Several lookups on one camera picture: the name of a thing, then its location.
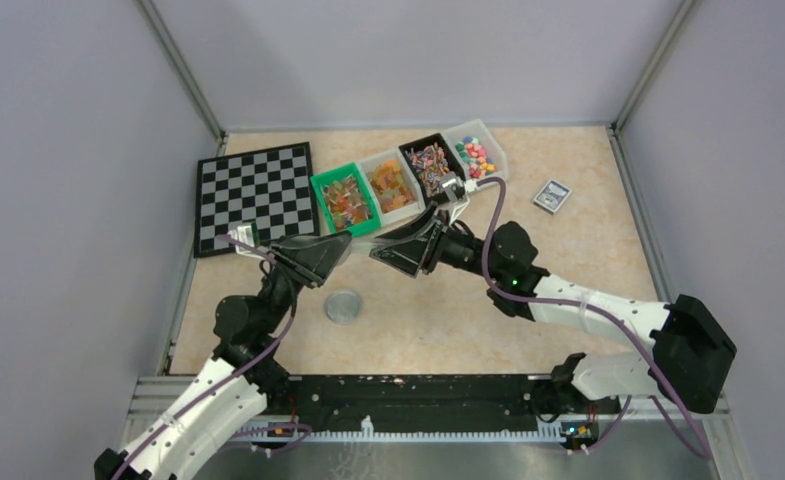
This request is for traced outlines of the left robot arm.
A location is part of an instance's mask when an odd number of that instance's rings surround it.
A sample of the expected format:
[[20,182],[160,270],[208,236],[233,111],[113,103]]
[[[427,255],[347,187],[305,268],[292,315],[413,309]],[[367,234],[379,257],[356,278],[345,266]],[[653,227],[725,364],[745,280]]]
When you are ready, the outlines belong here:
[[288,386],[267,373],[291,329],[303,288],[324,284],[348,256],[352,236],[290,236],[264,247],[227,234],[270,269],[255,295],[229,296],[216,312],[220,343],[185,391],[145,432],[94,463],[98,479],[191,479],[252,417],[287,404]]

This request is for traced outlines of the clear plastic scoop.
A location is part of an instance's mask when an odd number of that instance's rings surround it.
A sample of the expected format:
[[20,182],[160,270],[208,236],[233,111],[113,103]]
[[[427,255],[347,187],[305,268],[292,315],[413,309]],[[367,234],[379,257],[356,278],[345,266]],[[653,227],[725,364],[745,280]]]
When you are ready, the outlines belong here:
[[349,244],[348,254],[369,256],[375,249],[384,248],[387,245],[385,239],[377,237],[357,237],[353,238]]

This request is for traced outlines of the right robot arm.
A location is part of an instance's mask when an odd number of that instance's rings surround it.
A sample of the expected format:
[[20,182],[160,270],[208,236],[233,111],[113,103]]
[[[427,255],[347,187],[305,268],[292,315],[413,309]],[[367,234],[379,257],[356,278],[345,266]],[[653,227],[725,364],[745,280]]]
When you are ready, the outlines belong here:
[[515,221],[480,239],[436,207],[375,238],[369,251],[411,277],[444,264],[489,279],[488,297],[509,317],[575,328],[629,347],[623,354],[572,354],[554,368],[554,397],[568,412],[622,395],[661,395],[697,414],[716,409],[737,348],[704,302],[684,294],[672,303],[607,294],[536,266],[537,254]]

